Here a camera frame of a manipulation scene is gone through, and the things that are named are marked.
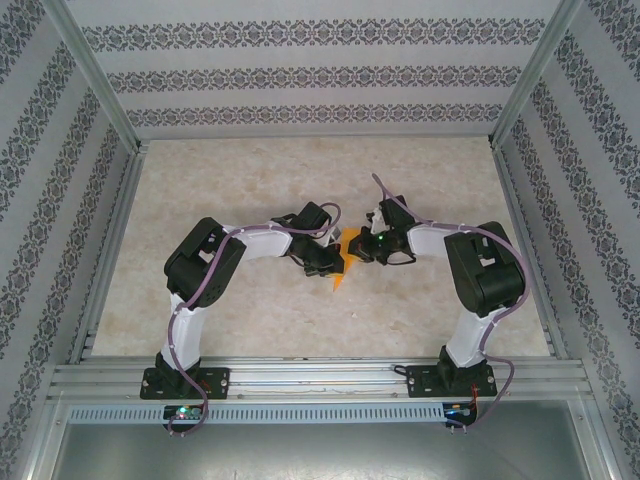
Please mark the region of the grey sheet metal panel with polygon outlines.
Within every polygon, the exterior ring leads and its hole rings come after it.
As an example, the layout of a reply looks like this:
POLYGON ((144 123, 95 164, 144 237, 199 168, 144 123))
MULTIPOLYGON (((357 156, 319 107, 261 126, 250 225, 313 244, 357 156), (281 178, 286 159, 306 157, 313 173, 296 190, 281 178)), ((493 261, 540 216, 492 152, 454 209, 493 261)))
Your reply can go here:
POLYGON ((423 424, 73 425, 53 480, 591 480, 574 440, 454 435, 423 424))

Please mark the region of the small LED circuit board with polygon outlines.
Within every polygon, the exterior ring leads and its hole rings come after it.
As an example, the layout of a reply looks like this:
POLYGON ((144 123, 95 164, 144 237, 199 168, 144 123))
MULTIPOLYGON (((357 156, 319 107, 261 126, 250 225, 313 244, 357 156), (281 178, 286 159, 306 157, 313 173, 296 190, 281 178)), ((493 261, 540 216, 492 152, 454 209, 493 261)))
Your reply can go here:
POLYGON ((163 421, 178 425, 192 425, 200 421, 203 413, 201 405, 167 405, 163 410, 163 421))
POLYGON ((477 406, 472 402, 444 403, 443 412, 446 423, 453 425, 455 428, 472 425, 478 416, 477 406))

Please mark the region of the aluminium mounting rail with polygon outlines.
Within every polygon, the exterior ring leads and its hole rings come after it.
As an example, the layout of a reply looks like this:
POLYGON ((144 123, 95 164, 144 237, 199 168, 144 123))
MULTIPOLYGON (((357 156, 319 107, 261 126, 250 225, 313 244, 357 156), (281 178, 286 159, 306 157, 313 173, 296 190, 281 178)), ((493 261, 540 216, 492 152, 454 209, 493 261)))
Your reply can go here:
MULTIPOLYGON (((405 379, 396 365, 411 358, 267 358, 206 357, 205 367, 230 370, 227 400, 246 403, 407 402, 405 379)), ((593 398, 580 360, 516 357, 515 368, 494 365, 504 400, 575 400, 593 398)), ((148 357, 91 357, 54 368, 46 391, 49 401, 68 403, 139 402, 148 357)))

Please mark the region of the orange square paper sheet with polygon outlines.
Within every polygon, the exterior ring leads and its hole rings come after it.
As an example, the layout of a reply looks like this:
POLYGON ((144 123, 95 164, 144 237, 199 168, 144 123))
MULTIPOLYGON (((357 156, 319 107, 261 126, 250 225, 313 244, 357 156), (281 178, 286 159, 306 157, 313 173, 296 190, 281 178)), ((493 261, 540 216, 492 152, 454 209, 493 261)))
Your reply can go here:
POLYGON ((345 228, 340 236, 340 256, 343 260, 344 266, 343 266, 343 271, 341 273, 336 273, 333 278, 334 278, 334 283, 333 283, 333 291, 336 292, 339 288, 339 286, 341 285, 344 276, 347 274, 347 272, 349 271, 349 269, 356 263, 359 261, 359 258, 355 255, 352 255, 348 252, 349 249, 349 245, 351 243, 352 240, 354 240, 358 235, 360 234, 360 229, 359 228, 351 228, 351 227, 347 227, 345 228))

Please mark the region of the aluminium frame side rail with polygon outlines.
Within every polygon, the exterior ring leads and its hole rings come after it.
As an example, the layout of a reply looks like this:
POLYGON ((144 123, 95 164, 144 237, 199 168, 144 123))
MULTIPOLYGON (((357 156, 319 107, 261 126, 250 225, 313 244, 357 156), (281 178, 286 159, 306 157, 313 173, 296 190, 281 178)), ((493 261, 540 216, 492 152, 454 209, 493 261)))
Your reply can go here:
POLYGON ((492 148, 491 153, 504 192, 520 252, 529 271, 530 292, 535 302, 549 352, 558 360, 568 360, 571 358, 571 355, 564 345, 562 334, 558 328, 551 300, 549 299, 544 279, 542 278, 535 256, 535 249, 529 237, 526 218, 522 214, 519 197, 509 175, 504 156, 499 149, 492 148))
POLYGON ((99 326, 149 145, 149 140, 142 141, 123 171, 67 364, 81 362, 86 340, 99 326))

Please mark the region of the aluminium frame post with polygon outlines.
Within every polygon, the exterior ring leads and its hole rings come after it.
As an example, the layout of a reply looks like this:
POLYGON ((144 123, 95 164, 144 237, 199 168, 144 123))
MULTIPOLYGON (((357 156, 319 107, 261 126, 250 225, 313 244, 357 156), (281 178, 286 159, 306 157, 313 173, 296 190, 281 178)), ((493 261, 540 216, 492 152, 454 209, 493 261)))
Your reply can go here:
POLYGON ((594 400, 567 402, 590 480, 623 480, 594 400))
POLYGON ((58 400, 46 403, 20 480, 52 480, 70 415, 70 407, 58 400))
POLYGON ((528 63, 520 75, 489 135, 492 150, 498 148, 509 135, 518 115, 528 101, 529 95, 541 78, 553 52, 564 37, 584 0, 560 0, 545 27, 528 63))
POLYGON ((141 140, 66 1, 41 0, 41 3, 125 148, 129 153, 137 153, 141 140))

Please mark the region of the aluminium frame crossbar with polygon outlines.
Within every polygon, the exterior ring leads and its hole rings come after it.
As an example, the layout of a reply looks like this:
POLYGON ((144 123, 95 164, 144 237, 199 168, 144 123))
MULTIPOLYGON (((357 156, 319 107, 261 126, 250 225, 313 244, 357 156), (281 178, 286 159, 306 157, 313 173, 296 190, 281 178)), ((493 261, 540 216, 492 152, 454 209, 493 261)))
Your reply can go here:
POLYGON ((214 137, 184 137, 184 138, 141 138, 138 140, 140 145, 147 145, 151 142, 192 142, 192 141, 258 141, 258 140, 307 140, 307 139, 329 139, 329 140, 343 140, 343 139, 393 139, 393 140, 405 140, 405 139, 428 139, 428 140, 463 140, 473 139, 480 140, 485 144, 491 144, 492 137, 489 134, 444 134, 444 135, 427 135, 420 133, 410 134, 391 134, 391 133, 376 133, 376 134, 364 134, 360 132, 354 132, 351 134, 338 134, 338 133, 308 133, 308 134, 289 134, 289 135, 232 135, 232 136, 214 136, 214 137))

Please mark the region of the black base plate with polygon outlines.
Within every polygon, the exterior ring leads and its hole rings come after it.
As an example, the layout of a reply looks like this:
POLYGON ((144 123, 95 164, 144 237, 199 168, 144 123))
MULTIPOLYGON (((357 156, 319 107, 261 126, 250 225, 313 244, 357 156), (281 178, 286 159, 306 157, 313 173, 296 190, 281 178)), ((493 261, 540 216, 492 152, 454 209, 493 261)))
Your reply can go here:
MULTIPOLYGON (((228 368, 201 367, 189 371, 192 380, 204 391, 209 400, 224 400, 228 395, 230 370, 228 368)), ((168 373, 158 368, 144 370, 140 387, 143 400, 197 400, 201 393, 177 370, 168 373)))
POLYGON ((498 393, 493 369, 486 362, 469 368, 411 365, 406 374, 411 398, 471 397, 473 387, 479 397, 495 397, 498 393))

